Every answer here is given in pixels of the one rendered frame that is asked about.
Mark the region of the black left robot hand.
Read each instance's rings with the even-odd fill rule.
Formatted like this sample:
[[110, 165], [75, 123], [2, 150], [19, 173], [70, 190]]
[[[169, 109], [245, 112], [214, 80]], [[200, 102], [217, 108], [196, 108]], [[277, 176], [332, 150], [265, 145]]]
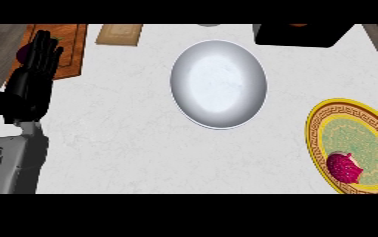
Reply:
[[5, 124], [38, 122], [44, 117], [62, 52], [50, 32], [39, 30], [29, 43], [23, 64], [0, 92], [0, 116]]

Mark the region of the white bowl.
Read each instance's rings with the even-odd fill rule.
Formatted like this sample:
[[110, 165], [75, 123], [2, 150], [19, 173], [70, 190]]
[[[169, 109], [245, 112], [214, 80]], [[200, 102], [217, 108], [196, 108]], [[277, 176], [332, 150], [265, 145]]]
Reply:
[[262, 66], [237, 44], [202, 41], [177, 57], [169, 89], [178, 110], [193, 123], [209, 129], [231, 129], [252, 119], [262, 107]]

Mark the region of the yellow patterned plate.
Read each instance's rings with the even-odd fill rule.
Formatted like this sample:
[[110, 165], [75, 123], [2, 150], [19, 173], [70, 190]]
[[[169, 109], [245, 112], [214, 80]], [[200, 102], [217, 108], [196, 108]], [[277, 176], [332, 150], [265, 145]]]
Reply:
[[[351, 99], [327, 99], [311, 109], [304, 131], [308, 154], [332, 188], [345, 194], [378, 194], [378, 110]], [[342, 183], [329, 172], [333, 153], [351, 154], [351, 166], [361, 169], [354, 183]]]

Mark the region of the red tomato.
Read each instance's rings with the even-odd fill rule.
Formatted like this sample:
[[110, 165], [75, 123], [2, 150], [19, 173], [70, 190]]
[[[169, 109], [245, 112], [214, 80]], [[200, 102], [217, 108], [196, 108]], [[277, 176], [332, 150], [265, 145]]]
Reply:
[[326, 167], [332, 177], [345, 184], [358, 183], [363, 169], [358, 167], [349, 153], [332, 152], [326, 159]]

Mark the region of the dark purple vegetable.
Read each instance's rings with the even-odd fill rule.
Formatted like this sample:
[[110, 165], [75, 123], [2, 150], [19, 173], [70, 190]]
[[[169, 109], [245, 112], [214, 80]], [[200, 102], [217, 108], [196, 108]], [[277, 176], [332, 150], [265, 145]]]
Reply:
[[23, 64], [26, 56], [28, 56], [28, 51], [29, 51], [31, 43], [28, 43], [16, 52], [16, 59], [20, 64]]

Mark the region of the grey wooden panel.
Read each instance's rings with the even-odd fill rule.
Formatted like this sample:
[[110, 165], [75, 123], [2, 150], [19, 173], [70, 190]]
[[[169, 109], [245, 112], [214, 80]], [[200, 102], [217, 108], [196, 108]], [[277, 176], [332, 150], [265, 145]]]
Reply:
[[25, 24], [0, 24], [0, 87], [8, 76], [25, 30]]

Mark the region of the brown wooden cutting board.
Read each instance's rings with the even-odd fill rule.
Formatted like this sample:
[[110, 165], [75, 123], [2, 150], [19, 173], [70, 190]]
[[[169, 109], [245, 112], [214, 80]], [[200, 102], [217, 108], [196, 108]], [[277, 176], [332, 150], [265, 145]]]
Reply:
[[38, 30], [50, 32], [50, 36], [57, 39], [59, 46], [63, 48], [63, 53], [59, 59], [59, 67], [54, 74], [54, 80], [79, 76], [87, 36], [87, 25], [28, 24], [19, 47], [23, 47], [32, 41]]

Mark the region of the tan rectangular block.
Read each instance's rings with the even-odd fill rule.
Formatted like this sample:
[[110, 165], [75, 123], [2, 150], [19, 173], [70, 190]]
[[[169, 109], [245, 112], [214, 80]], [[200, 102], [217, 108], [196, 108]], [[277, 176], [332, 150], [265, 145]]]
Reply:
[[141, 33], [141, 24], [104, 24], [95, 43], [101, 45], [135, 46]]

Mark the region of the black appliance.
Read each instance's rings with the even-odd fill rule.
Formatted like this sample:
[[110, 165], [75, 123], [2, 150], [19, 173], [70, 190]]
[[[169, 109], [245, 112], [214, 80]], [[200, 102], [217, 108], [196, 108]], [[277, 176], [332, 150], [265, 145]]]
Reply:
[[253, 24], [253, 41], [258, 45], [329, 48], [351, 27], [351, 24]]

